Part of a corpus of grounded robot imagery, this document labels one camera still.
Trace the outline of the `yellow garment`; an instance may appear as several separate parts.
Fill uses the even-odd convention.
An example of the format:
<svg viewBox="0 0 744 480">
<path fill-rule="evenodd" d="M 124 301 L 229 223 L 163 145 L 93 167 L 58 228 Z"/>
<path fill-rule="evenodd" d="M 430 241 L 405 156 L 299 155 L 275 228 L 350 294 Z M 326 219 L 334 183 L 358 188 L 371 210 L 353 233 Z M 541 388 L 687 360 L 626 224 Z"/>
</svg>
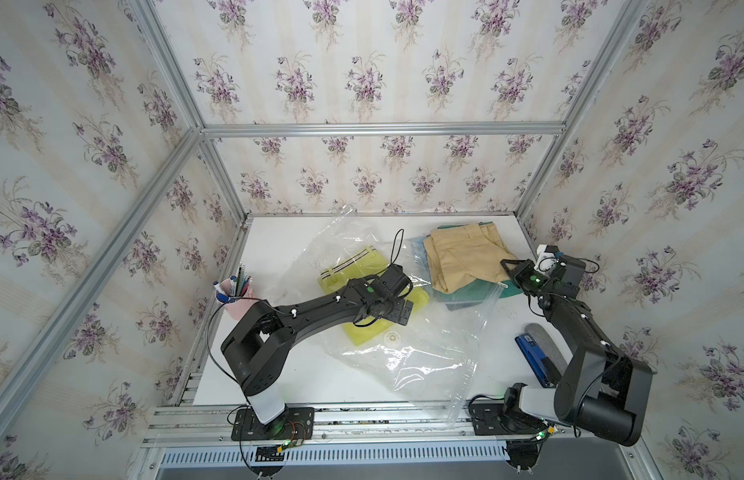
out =
<svg viewBox="0 0 744 480">
<path fill-rule="evenodd" d="M 366 246 L 324 269 L 318 282 L 325 292 L 316 310 L 319 324 L 327 328 L 340 326 L 355 346 L 368 343 L 398 325 L 380 317 L 393 301 L 400 298 L 412 301 L 412 315 L 430 303 L 425 288 L 373 246 Z"/>
</svg>

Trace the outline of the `clear plastic vacuum bag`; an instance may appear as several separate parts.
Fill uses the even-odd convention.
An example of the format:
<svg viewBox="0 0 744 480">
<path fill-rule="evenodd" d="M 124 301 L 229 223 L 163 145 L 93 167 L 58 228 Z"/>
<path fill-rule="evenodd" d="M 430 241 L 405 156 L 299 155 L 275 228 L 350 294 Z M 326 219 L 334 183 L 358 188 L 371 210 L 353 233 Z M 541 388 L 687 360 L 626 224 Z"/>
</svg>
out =
<svg viewBox="0 0 744 480">
<path fill-rule="evenodd" d="M 323 227 L 266 292 L 272 303 L 303 313 L 307 301 L 352 309 L 349 322 L 313 340 L 353 372 L 454 425 L 476 374 L 480 336 L 506 288 L 472 280 L 454 293 L 437 289 L 436 261 L 420 227 L 383 232 L 344 208 Z"/>
</svg>

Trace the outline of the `light blue garment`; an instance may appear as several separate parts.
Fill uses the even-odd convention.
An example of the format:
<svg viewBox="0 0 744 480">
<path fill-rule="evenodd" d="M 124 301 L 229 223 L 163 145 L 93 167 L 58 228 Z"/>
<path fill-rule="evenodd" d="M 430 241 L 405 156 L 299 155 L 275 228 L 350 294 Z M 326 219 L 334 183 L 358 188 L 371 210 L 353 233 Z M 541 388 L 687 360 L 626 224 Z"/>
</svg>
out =
<svg viewBox="0 0 744 480">
<path fill-rule="evenodd" d="M 428 239 L 427 235 L 412 238 L 409 240 L 409 247 L 411 249 L 412 262 L 416 275 L 426 284 L 431 284 L 432 275 L 425 247 L 426 239 Z"/>
</svg>

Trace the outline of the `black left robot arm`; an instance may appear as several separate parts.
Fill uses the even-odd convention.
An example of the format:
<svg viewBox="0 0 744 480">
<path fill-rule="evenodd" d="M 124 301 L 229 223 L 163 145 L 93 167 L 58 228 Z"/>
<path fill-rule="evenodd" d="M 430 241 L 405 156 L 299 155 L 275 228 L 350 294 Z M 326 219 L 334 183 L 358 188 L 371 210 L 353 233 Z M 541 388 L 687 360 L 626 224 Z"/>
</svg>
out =
<svg viewBox="0 0 744 480">
<path fill-rule="evenodd" d="M 413 289 L 403 267 L 391 264 L 380 274 L 350 279 L 338 291 L 303 303 L 273 306 L 256 300 L 220 351 L 257 420 L 271 426 L 285 417 L 276 382 L 293 347 L 343 324 L 367 328 L 384 319 L 405 326 L 414 308 L 407 299 Z"/>
</svg>

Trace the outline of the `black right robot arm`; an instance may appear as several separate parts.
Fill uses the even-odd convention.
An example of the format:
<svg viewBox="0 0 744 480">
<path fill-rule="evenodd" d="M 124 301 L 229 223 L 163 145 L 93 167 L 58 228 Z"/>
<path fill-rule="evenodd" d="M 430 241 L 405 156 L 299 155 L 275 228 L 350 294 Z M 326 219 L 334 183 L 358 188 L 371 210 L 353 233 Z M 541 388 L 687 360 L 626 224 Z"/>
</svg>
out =
<svg viewBox="0 0 744 480">
<path fill-rule="evenodd" d="M 510 415 L 587 431 L 622 446 L 641 437 L 654 372 L 611 341 L 577 299 L 588 273 L 586 261 L 559 251 L 532 260 L 503 260 L 501 266 L 542 316 L 562 335 L 572 358 L 552 388 L 521 384 L 508 390 Z"/>
</svg>

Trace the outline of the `pink pen cup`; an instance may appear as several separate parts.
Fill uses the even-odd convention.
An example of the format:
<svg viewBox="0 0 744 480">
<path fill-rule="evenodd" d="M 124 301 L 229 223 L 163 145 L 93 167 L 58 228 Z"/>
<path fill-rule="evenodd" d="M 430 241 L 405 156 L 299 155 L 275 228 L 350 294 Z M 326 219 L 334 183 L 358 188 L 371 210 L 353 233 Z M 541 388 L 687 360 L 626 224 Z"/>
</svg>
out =
<svg viewBox="0 0 744 480">
<path fill-rule="evenodd" d="M 233 320 L 241 320 L 255 303 L 252 277 L 243 263 L 226 279 L 215 281 L 213 288 L 215 300 Z"/>
</svg>

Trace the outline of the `aluminium mounting rail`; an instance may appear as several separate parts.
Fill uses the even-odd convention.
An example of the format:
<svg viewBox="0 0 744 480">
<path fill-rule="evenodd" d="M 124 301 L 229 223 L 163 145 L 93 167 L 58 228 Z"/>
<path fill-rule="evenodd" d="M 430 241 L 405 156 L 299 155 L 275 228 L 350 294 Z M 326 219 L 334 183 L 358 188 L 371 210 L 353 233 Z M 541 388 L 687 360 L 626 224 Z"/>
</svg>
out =
<svg viewBox="0 0 744 480">
<path fill-rule="evenodd" d="M 473 440 L 468 412 L 462 409 L 448 423 L 438 417 L 446 405 L 427 401 L 420 408 L 409 402 L 314 403 L 313 416 L 285 428 L 289 439 L 308 444 L 380 443 Z M 139 445 L 149 447 L 211 447 L 232 445 L 233 405 L 159 407 L 149 420 Z"/>
</svg>

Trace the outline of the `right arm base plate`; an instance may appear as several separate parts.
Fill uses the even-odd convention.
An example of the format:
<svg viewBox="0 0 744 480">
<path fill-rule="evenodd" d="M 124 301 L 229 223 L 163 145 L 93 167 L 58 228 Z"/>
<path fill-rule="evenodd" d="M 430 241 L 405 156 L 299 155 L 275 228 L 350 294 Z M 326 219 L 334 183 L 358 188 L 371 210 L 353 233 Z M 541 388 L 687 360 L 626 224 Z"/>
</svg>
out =
<svg viewBox="0 0 744 480">
<path fill-rule="evenodd" d="M 479 398 L 467 405 L 467 412 L 476 436 L 532 437 L 546 429 L 539 419 L 508 412 L 502 400 Z"/>
</svg>

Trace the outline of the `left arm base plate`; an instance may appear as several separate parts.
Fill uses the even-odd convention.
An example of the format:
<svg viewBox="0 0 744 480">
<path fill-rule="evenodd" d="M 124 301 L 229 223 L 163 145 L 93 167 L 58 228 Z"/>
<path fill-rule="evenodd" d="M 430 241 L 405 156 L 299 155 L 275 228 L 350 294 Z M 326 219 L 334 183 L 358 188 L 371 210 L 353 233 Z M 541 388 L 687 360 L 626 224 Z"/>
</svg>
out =
<svg viewBox="0 0 744 480">
<path fill-rule="evenodd" d="M 312 407 L 287 406 L 270 423 L 262 423 L 254 410 L 241 406 L 228 416 L 235 442 L 270 440 L 310 440 L 313 436 L 316 410 Z"/>
</svg>

